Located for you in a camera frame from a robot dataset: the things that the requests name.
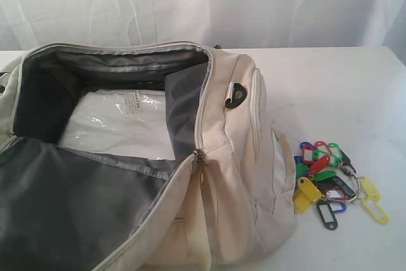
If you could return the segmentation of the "white backdrop curtain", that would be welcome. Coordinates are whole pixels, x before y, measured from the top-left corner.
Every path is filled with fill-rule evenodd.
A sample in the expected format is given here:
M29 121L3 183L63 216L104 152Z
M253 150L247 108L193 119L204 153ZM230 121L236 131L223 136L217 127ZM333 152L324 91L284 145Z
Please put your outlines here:
M65 42L405 47L405 0L1 0L1 48Z

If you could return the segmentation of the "beige fabric duffel bag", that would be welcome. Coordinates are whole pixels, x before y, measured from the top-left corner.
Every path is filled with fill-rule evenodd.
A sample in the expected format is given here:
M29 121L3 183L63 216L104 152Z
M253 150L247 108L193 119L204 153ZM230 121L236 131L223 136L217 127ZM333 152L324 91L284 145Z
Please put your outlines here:
M162 91L174 159L59 142L98 90ZM48 44L1 66L1 269L239 263L294 230L295 164L248 55L191 42Z

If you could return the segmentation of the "clear plastic sleeve with paper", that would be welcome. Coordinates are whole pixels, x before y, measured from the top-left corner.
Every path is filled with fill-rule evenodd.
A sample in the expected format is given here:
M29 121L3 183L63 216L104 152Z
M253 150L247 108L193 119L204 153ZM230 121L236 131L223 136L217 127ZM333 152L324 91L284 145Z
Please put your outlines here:
M98 154L173 160L162 91L98 90L80 99L59 144Z

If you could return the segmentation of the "colourful key tags bunch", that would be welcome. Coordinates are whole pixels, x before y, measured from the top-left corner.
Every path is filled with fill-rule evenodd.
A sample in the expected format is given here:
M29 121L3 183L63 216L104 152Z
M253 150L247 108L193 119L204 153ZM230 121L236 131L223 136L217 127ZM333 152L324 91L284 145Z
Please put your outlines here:
M339 144L316 141L301 142L300 155L294 156L296 184L294 212L303 214L315 206L322 225L336 230L336 215L351 204L361 204L380 225L390 218L379 205L381 193L366 176L359 175Z

